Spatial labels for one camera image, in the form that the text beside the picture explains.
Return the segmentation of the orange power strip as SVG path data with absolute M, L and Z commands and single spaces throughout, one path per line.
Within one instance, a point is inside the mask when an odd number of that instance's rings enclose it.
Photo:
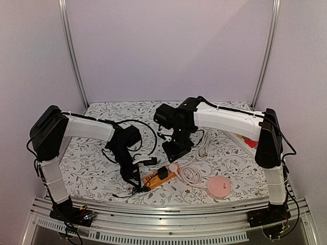
M 164 180 L 160 180 L 158 175 L 157 175 L 157 171 L 153 174 L 150 174 L 146 177 L 143 178 L 143 182 L 146 185 L 147 188 L 149 188 L 150 190 L 162 185 L 163 183 L 170 181 L 171 179 L 176 177 L 176 174 L 172 171 L 169 170 L 169 166 L 165 166 L 168 169 L 168 177 Z

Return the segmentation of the pink round socket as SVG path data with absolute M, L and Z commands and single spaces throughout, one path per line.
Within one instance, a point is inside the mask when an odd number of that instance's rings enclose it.
M 231 193 L 231 183 L 223 176 L 210 177 L 206 184 L 206 192 L 213 199 L 223 199 Z

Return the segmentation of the black power adapter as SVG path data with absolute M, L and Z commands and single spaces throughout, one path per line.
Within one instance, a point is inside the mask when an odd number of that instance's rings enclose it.
M 157 171 L 157 175 L 160 180 L 166 179 L 168 177 L 168 174 L 168 169 L 165 166 L 159 168 Z

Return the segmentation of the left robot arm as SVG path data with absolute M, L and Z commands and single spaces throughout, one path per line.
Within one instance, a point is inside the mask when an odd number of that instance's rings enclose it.
M 34 168 L 46 187 L 52 201 L 50 217 L 66 225 L 90 227 L 96 213 L 86 205 L 73 206 L 60 170 L 61 145 L 65 138 L 94 139 L 106 143 L 120 166 L 120 175 L 136 192 L 148 191 L 141 183 L 139 165 L 156 165 L 151 153 L 131 156 L 130 148 L 142 143 L 142 136 L 134 120 L 115 122 L 107 119 L 64 112 L 58 106 L 49 106 L 30 130 L 28 151 L 35 156 Z

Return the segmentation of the white power strip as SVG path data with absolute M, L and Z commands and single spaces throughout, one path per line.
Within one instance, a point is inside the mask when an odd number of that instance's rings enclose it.
M 245 151 L 248 155 L 250 155 L 252 158 L 255 157 L 256 154 L 256 149 L 252 149 L 250 148 L 245 142 L 244 140 L 246 139 L 246 137 L 243 138 L 239 138 L 237 136 L 237 134 L 234 133 L 226 133 L 226 135 L 228 135 L 228 137 L 234 142 L 236 143 L 243 151 Z

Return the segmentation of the red cube socket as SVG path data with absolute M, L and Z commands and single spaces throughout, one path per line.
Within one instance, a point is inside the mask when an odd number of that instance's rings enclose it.
M 258 145 L 258 142 L 246 138 L 244 142 L 252 149 L 255 149 Z

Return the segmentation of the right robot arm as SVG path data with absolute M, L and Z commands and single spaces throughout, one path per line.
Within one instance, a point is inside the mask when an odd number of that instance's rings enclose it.
M 249 211 L 247 221 L 251 227 L 280 222 L 291 217 L 288 209 L 290 193 L 286 187 L 289 170 L 285 164 L 283 143 L 289 143 L 282 133 L 276 112 L 245 111 L 222 107 L 208 102 L 204 97 L 189 97 L 177 108 L 160 105 L 153 120 L 171 130 L 162 144 L 169 162 L 173 162 L 194 146 L 190 135 L 199 127 L 213 128 L 244 136 L 258 143 L 255 162 L 264 171 L 268 185 L 268 207 Z

